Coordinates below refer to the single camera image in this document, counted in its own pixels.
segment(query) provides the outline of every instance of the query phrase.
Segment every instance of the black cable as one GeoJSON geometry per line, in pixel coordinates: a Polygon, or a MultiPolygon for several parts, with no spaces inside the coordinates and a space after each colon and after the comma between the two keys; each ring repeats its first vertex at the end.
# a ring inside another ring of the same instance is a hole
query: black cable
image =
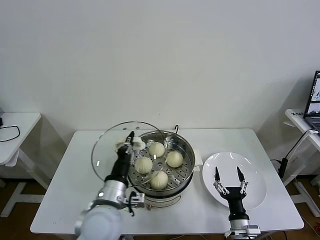
{"type": "Polygon", "coordinates": [[[179,131],[179,125],[178,125],[178,124],[177,124],[177,125],[175,125],[174,129],[175,129],[175,134],[177,134],[177,133],[178,133],[178,131],[179,131]]]}
{"type": "Polygon", "coordinates": [[[13,138],[7,139],[7,140],[0,140],[1,143],[11,141],[11,140],[16,139],[16,138],[18,138],[20,136],[20,129],[19,129],[18,126],[2,126],[2,127],[0,127],[0,129],[9,129],[9,128],[17,128],[18,129],[18,135],[13,137],[13,138]]]}
{"type": "Polygon", "coordinates": [[[288,240],[288,236],[287,236],[287,233],[285,231],[282,231],[285,235],[285,240],[288,240]]]}
{"type": "Polygon", "coordinates": [[[294,146],[290,149],[290,151],[285,155],[285,158],[288,157],[288,155],[291,153],[291,151],[297,146],[297,144],[300,142],[300,140],[303,138],[304,135],[306,135],[306,133],[307,133],[309,130],[305,131],[305,132],[302,134],[302,136],[301,136],[301,137],[299,138],[299,140],[295,143],[295,145],[294,145],[294,146]]]}
{"type": "Polygon", "coordinates": [[[135,197],[135,196],[137,196],[136,192],[135,192],[135,191],[132,191],[132,192],[130,193],[129,202],[128,202],[128,204],[127,204],[127,207],[128,207],[128,209],[129,209],[129,213],[131,213],[131,216],[132,216],[132,217],[135,216],[135,212],[134,212],[134,210],[133,210],[132,207],[131,207],[131,198],[132,198],[132,197],[135,197]]]}

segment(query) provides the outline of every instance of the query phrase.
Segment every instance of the round plate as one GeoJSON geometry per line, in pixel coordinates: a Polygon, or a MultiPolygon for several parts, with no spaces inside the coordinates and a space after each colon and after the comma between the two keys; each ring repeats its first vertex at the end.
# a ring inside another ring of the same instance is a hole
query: round plate
{"type": "Polygon", "coordinates": [[[209,193],[221,204],[228,207],[214,187],[216,167],[218,167],[221,183],[224,187],[239,187],[237,166],[244,174],[247,185],[247,196],[242,200],[245,210],[259,207],[267,196],[267,183],[254,163],[246,157],[233,152],[219,152],[210,156],[203,164],[202,177],[209,193]]]}

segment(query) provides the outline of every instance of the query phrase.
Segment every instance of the white stand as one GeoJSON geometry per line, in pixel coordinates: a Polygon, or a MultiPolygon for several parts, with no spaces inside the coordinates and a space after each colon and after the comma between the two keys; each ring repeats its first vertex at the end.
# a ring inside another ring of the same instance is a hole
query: white stand
{"type": "Polygon", "coordinates": [[[283,185],[287,186],[298,174],[311,162],[319,159],[318,150],[308,141],[308,148],[303,151],[292,163],[288,163],[288,167],[284,173],[282,182],[283,185]]]}
{"type": "Polygon", "coordinates": [[[0,188],[4,188],[5,186],[6,186],[6,183],[0,179],[0,188]]]}
{"type": "MultiPolygon", "coordinates": [[[[21,149],[19,149],[18,152],[19,158],[21,159],[21,162],[26,172],[29,173],[42,187],[48,189],[50,184],[50,178],[41,169],[39,169],[35,165],[35,163],[21,149]]],[[[18,186],[15,188],[12,196],[10,197],[9,201],[7,202],[1,213],[2,218],[9,217],[16,203],[41,203],[42,199],[44,198],[44,195],[20,194],[25,188],[25,186],[25,182],[20,182],[18,186]]]]}
{"type": "Polygon", "coordinates": [[[19,182],[18,186],[15,188],[13,194],[11,195],[9,201],[7,202],[1,213],[2,218],[9,217],[16,203],[41,203],[44,195],[21,194],[26,184],[26,182],[19,182]]]}
{"type": "Polygon", "coordinates": [[[311,210],[312,214],[316,218],[320,217],[320,210],[315,204],[315,202],[312,200],[304,185],[299,181],[294,182],[293,184],[300,194],[290,196],[292,201],[295,204],[306,203],[309,209],[311,210]]]}

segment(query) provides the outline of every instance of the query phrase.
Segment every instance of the laptop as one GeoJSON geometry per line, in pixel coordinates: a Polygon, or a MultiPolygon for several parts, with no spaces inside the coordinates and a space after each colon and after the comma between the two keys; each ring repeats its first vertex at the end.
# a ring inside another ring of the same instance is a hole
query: laptop
{"type": "Polygon", "coordinates": [[[311,93],[303,118],[311,128],[320,133],[320,70],[315,71],[311,93]]]}

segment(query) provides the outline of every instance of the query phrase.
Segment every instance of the steamer basket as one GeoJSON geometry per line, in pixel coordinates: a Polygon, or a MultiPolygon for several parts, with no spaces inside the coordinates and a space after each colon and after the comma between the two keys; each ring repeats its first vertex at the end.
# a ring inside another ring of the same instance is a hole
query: steamer basket
{"type": "Polygon", "coordinates": [[[166,141],[163,140],[163,136],[157,131],[146,132],[140,135],[142,141],[146,143],[146,147],[144,150],[137,150],[132,154],[131,167],[128,175],[130,183],[135,186],[139,192],[145,193],[147,197],[156,199],[169,198],[181,193],[189,185],[195,167],[195,153],[191,145],[176,133],[169,131],[161,132],[166,141]],[[154,142],[160,142],[165,146],[164,155],[157,159],[153,159],[149,154],[149,147],[154,142]],[[166,157],[168,153],[172,151],[177,151],[182,154],[182,166],[174,168],[166,163],[166,157]],[[153,166],[151,174],[162,169],[162,171],[168,175],[169,181],[165,189],[155,190],[151,187],[150,182],[143,183],[144,178],[150,173],[140,174],[136,171],[135,164],[140,157],[149,157],[152,160],[153,166]]]}

